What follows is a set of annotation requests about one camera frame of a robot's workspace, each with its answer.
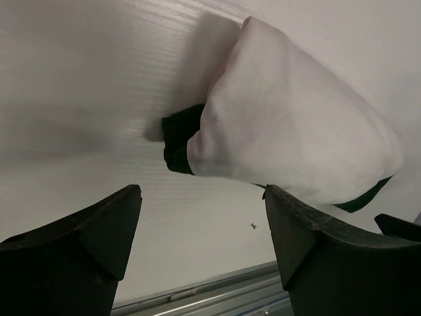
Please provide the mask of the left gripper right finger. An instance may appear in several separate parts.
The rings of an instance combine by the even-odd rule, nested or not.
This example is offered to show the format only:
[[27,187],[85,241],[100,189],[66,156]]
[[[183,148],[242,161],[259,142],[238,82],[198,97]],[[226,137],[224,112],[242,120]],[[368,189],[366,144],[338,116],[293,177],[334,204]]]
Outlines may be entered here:
[[277,186],[264,200],[294,314],[420,314],[420,242],[355,227]]

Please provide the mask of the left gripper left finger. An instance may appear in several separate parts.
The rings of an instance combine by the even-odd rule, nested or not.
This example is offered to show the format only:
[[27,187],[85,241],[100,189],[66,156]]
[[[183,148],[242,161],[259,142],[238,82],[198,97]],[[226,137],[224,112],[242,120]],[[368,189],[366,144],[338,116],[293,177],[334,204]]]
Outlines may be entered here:
[[1,314],[110,315],[141,204],[131,184],[1,242]]

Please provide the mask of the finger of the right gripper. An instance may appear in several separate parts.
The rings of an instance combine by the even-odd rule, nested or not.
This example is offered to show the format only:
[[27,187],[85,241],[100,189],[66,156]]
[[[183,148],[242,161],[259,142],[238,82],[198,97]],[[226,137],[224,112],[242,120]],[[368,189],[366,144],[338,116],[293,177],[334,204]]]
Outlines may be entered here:
[[421,242],[421,226],[386,214],[374,218],[384,236],[401,238],[412,242]]

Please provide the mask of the cream and green t-shirt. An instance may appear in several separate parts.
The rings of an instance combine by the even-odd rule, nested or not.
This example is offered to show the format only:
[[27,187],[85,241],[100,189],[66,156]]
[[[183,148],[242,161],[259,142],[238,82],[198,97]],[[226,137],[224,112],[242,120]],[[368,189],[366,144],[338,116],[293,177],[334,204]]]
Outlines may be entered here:
[[275,185],[353,213],[404,162],[401,138],[282,31],[247,18],[204,103],[163,118],[170,171]]

